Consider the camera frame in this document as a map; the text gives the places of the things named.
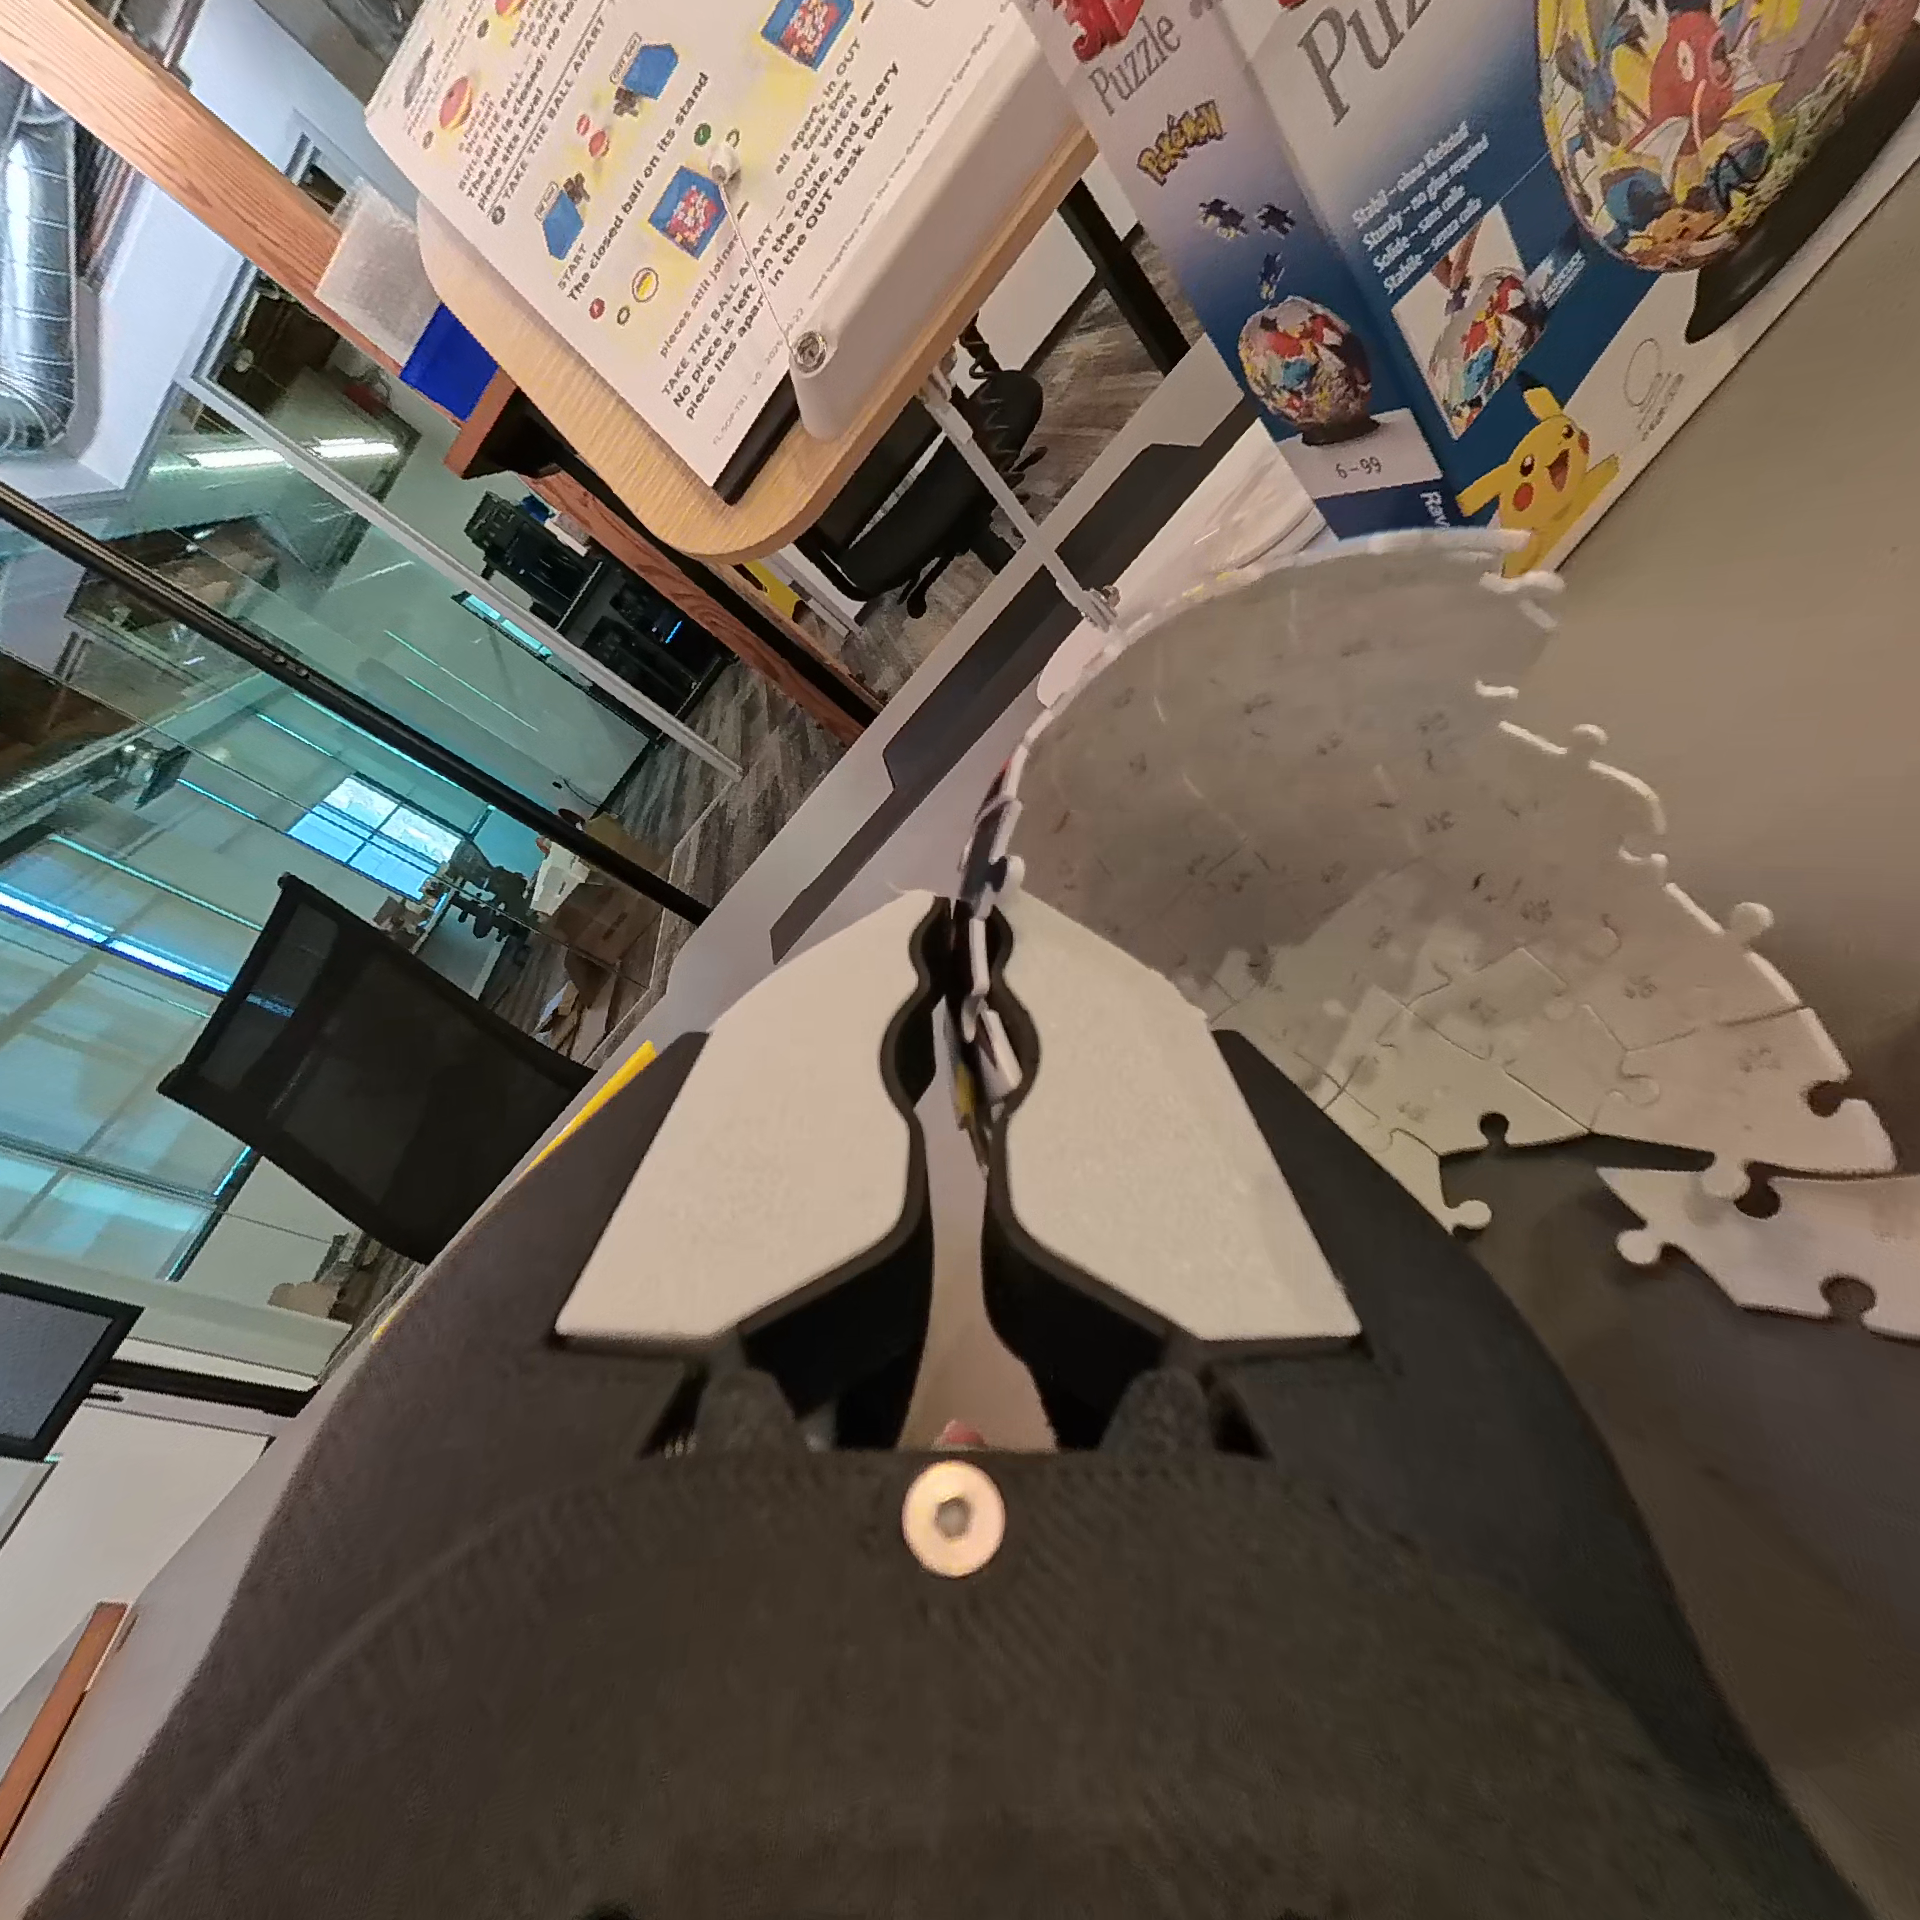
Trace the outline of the brown wooden post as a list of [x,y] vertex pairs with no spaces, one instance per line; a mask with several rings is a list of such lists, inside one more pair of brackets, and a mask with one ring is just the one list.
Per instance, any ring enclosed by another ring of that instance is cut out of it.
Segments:
[[[401,372],[401,360],[320,299],[320,279],[342,244],[342,228],[106,16],[87,4],[6,2],[2,56],[6,67],[50,97],[251,267],[379,369]],[[507,372],[492,378],[474,417],[460,424],[451,470],[458,475],[514,473],[529,480],[543,502],[578,521],[620,564],[692,615],[842,743],[858,740],[880,715],[880,699],[858,674],[761,595],[744,592],[739,577],[690,561],[646,531]]]

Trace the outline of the blue plastic bin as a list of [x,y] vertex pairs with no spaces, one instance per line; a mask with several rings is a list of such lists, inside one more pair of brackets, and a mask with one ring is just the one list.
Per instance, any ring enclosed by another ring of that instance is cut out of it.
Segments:
[[513,410],[520,384],[447,304],[438,304],[401,363],[401,382],[482,442]]

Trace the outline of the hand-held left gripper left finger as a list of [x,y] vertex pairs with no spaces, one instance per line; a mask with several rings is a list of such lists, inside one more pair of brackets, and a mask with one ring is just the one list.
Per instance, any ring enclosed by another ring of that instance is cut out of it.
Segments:
[[662,1058],[657,1130],[561,1307],[580,1354],[744,1367],[834,1444],[891,1449],[929,1337],[932,1081],[951,903],[905,891]]

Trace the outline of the black equipment rack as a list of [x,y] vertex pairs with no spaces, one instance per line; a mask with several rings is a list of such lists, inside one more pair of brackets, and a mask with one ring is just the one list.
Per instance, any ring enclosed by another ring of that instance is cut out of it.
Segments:
[[600,544],[575,551],[539,498],[480,492],[467,521],[482,582],[510,583],[529,611],[646,699],[689,721],[728,652],[659,588]]

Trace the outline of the dark office chair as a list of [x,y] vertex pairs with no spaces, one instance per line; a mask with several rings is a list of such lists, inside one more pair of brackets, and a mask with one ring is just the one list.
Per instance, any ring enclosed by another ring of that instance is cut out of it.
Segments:
[[[999,478],[1014,490],[1040,448],[1046,391],[1036,376],[987,372],[955,410]],[[860,603],[894,598],[923,617],[930,588],[950,564],[975,556],[999,572],[1010,546],[995,535],[995,497],[922,400],[910,400],[827,511],[798,540],[798,551],[844,598]]]

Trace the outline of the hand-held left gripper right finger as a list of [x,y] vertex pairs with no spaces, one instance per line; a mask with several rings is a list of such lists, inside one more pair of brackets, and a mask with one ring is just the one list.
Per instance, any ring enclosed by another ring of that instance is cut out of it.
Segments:
[[980,1299],[1058,1449],[1142,1377],[1345,1354],[1360,1316],[1210,1023],[1048,903],[967,926]]

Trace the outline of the silver air duct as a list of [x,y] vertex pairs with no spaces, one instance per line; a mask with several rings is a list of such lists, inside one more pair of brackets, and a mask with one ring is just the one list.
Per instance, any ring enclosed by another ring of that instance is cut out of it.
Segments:
[[59,444],[81,404],[81,156],[72,118],[2,70],[2,452]]

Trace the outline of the partly built puzzle ball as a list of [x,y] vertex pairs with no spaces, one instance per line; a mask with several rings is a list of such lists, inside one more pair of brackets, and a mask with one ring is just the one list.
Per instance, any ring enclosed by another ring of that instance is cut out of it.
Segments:
[[1455,1238],[1446,1166],[1606,1142],[1619,1255],[1915,1342],[1915,1172],[1766,939],[1700,903],[1601,728],[1512,715],[1556,582],[1502,535],[1377,535],[1123,609],[1040,679],[967,847],[1263,1057]]

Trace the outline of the cardboard box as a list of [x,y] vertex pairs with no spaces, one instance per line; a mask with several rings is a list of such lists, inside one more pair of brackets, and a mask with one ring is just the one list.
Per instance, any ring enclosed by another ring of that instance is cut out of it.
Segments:
[[563,848],[553,848],[543,866],[539,882],[548,880],[561,891],[535,912],[568,951],[568,967],[577,971],[592,964],[635,987],[648,986],[666,924],[664,905]]

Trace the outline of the black computer monitor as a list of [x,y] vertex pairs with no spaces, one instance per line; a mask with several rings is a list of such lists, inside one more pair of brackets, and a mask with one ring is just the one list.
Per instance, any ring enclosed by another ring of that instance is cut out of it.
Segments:
[[140,1315],[136,1304],[2,1278],[2,1458],[48,1458]]
[[590,1081],[588,1066],[286,874],[159,1096],[433,1264]]

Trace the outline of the blue puzzle box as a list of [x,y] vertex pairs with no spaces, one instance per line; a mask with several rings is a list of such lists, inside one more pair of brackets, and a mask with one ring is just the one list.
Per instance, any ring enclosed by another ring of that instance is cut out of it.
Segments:
[[1915,168],[1915,2],[1022,4],[1338,540],[1560,567]]

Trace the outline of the wooden table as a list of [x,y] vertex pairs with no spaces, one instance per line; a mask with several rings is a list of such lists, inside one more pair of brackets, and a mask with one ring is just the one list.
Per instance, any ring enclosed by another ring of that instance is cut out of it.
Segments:
[[443,306],[497,360],[497,376],[448,446],[447,470],[476,478],[513,466],[484,444],[510,398],[521,395],[606,482],[642,534],[695,561],[761,561],[794,544],[832,504],[884,428],[936,371],[958,331],[992,297],[1096,159],[1089,134],[1067,134],[1022,187],[992,241],[930,299],[915,337],[874,378],[854,426],[836,440],[788,435],[745,494],[728,504],[611,391],[580,354],[539,320],[510,281],[433,212],[419,210],[423,270]]

